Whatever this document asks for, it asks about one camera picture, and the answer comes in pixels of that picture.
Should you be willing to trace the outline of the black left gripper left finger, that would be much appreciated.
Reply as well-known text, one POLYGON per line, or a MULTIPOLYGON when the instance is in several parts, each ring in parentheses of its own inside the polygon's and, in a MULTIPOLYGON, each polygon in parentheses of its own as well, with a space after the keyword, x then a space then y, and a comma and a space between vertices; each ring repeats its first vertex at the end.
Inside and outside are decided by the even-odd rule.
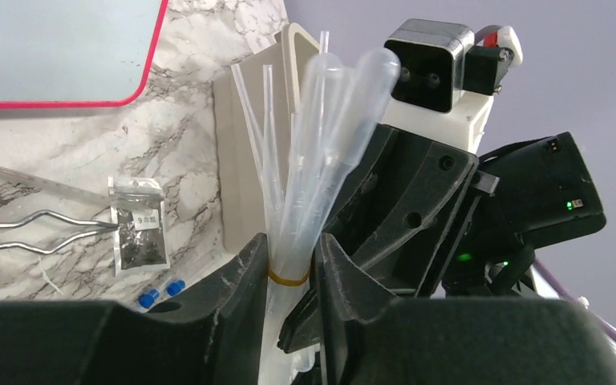
POLYGON ((0 384, 255 384, 268 241, 139 313, 111 301, 0 301, 0 384))

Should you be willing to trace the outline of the metal crucible tongs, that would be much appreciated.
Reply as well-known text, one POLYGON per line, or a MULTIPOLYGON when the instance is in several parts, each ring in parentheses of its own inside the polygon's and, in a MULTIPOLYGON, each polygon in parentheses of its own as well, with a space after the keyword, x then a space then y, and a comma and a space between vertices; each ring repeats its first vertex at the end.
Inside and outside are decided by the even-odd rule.
POLYGON ((118 228, 116 223, 81 220, 52 210, 39 210, 21 219, 0 222, 0 251, 20 249, 51 255, 76 241, 118 228))

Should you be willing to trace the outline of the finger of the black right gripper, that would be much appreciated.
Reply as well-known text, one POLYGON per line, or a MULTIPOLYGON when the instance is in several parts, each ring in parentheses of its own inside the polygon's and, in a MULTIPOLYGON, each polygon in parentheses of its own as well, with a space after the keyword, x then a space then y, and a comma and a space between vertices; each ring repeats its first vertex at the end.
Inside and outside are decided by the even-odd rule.
POLYGON ((470 152, 380 124, 334 207, 334 236, 395 294, 416 294, 479 164, 470 152))
POLYGON ((326 354, 357 353, 395 293, 371 276, 375 265, 409 259, 413 286, 422 282, 447 235, 447 178, 416 176, 382 224, 350 257, 331 233, 314 251, 314 288, 283 322, 278 347, 293 353, 320 344, 326 354))

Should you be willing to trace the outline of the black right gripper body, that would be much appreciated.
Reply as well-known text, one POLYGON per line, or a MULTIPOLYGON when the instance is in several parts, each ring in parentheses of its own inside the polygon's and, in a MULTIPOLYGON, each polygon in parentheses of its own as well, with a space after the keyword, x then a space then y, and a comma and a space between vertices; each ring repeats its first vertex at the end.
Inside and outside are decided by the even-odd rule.
POLYGON ((602 201, 570 132, 507 144, 480 157, 498 179, 477 205, 442 279, 449 297, 509 296, 550 245, 599 232, 602 201))

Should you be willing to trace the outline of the bundle of clear pipettes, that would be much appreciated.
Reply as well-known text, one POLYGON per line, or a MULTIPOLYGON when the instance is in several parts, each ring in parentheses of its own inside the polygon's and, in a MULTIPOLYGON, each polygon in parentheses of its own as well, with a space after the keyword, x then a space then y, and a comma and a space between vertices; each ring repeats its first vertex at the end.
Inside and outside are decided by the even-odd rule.
POLYGON ((262 70, 265 115, 258 122, 241 68, 232 66, 261 184, 269 242, 261 384, 289 384, 312 359, 314 344, 292 354, 278 347, 282 324, 308 290, 318 236, 345 179, 359 165, 401 71, 397 55, 383 47, 363 54, 354 68, 345 67, 327 51, 328 40, 323 32, 320 51, 306 65, 298 110, 291 116, 285 179, 279 172, 273 68, 262 70))

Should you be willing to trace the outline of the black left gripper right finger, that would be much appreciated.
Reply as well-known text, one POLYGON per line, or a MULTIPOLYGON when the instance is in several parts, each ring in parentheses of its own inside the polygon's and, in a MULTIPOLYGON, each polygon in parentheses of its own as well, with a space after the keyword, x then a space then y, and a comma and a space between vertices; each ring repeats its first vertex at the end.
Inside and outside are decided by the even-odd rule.
POLYGON ((561 300, 396 296, 361 341, 321 349, 325 384, 616 384, 598 322, 561 300))

